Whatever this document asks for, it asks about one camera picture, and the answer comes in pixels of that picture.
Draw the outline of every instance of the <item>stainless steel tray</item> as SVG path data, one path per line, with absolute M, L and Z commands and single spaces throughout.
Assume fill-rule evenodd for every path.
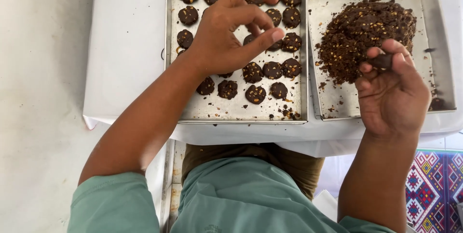
M 437 95 L 443 99 L 446 110 L 433 111 L 442 113 L 454 111 L 455 88 L 453 85 L 451 58 L 447 43 L 447 34 L 443 23 L 443 15 L 439 0 L 395 0 L 405 9 L 413 9 L 417 17 L 417 33 L 413 39 L 413 58 L 417 70 L 423 79 L 429 84 L 431 90 L 435 84 Z M 307 15 L 307 38 L 309 73 L 311 76 L 311 88 L 315 116 L 323 121 L 341 119 L 353 119 L 360 117 L 357 90 L 354 84 L 344 83 L 341 86 L 333 86 L 326 80 L 327 73 L 320 70 L 315 62 L 319 61 L 318 50 L 315 44 L 321 43 L 322 34 L 331 22 L 332 13 L 342 11 L 344 4 L 355 2 L 354 0 L 307 0 L 307 9 L 311 14 Z M 432 53 L 425 53 L 428 48 L 436 48 Z M 324 90 L 319 88 L 321 82 L 326 82 Z
M 178 22 L 178 11 L 185 8 L 187 5 L 181 0 L 166 0 L 166 33 L 165 33 L 165 68 L 167 68 L 172 61 L 177 57 L 177 33 L 183 29 L 189 30 L 193 35 L 196 34 L 199 21 L 203 11 L 208 7 L 204 0 L 196 0 L 191 4 L 198 9 L 199 20 L 192 26 L 185 26 Z M 286 6 L 280 2 L 275 6 L 263 5 L 260 7 L 263 11 L 269 8 L 276 8 L 283 13 Z M 306 60 L 306 0 L 302 0 L 302 4 L 298 7 L 301 12 L 301 23 L 298 28 L 289 29 L 286 32 L 296 32 L 302 37 L 301 49 L 296 53 L 287 53 L 281 50 L 277 52 L 266 52 L 259 55 L 253 61 L 263 67 L 264 62 L 276 61 L 283 63 L 286 59 L 298 57 L 303 71 L 301 75 L 296 77 L 294 80 L 290 80 L 286 77 L 281 77 L 278 80 L 270 80 L 264 77 L 261 82 L 256 83 L 256 86 L 262 86 L 267 91 L 267 99 L 260 105 L 254 105 L 246 100 L 245 91 L 252 85 L 246 84 L 243 79 L 242 70 L 236 70 L 230 78 L 227 80 L 236 81 L 238 84 L 238 94 L 232 100 L 227 100 L 217 95 L 217 86 L 224 80 L 221 77 L 212 75 L 211 78 L 215 83 L 215 90 L 211 95 L 200 95 L 194 93 L 192 99 L 184 109 L 182 117 L 179 123 L 185 124 L 304 124 L 307 122 L 308 117 L 308 67 Z M 250 33 L 245 27 L 241 27 L 235 31 L 235 35 L 243 42 L 244 38 Z M 288 88 L 288 100 L 292 102 L 286 102 L 282 100 L 276 100 L 270 94 L 270 86 L 274 82 L 282 82 Z M 301 117 L 298 120 L 288 119 L 284 120 L 282 113 L 278 112 L 278 109 L 283 110 L 283 106 L 287 105 L 288 108 L 293 109 L 293 113 L 298 112 Z M 274 118 L 271 120 L 269 115 L 273 114 Z

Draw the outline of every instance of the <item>white table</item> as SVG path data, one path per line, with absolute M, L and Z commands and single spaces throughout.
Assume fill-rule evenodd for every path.
M 429 114 L 422 140 L 442 138 L 463 129 L 461 1 L 441 1 L 459 110 Z M 164 0 L 94 0 L 83 112 L 90 129 L 98 121 L 112 124 L 161 74 L 164 8 Z M 177 125 L 171 138 L 199 145 L 282 142 L 279 145 L 298 152 L 330 156 L 354 152 L 364 129 L 360 119 L 323 122 L 311 114 L 308 123 L 291 126 Z

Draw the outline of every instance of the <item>patterned textile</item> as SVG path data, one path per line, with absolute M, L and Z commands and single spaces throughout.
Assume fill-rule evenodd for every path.
M 418 151 L 405 187 L 407 219 L 418 233 L 463 233 L 463 153 Z

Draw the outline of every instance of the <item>green t-shirt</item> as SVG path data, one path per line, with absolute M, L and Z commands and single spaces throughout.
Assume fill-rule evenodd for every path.
M 392 233 L 364 220 L 324 216 L 284 171 L 256 158 L 219 159 L 194 168 L 183 185 L 172 233 Z M 159 233 L 146 179 L 95 176 L 73 195 L 69 233 Z

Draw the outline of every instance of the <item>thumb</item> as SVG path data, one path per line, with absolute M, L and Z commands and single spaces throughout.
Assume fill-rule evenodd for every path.
M 241 59 L 246 59 L 247 62 L 250 62 L 252 59 L 272 46 L 275 42 L 281 40 L 284 36 L 285 32 L 281 28 L 268 29 L 259 35 L 254 41 L 237 48 L 237 54 Z
M 399 75 L 402 88 L 410 92 L 419 92 L 423 87 L 423 79 L 414 66 L 405 61 L 402 53 L 396 53 L 392 57 L 392 70 Z

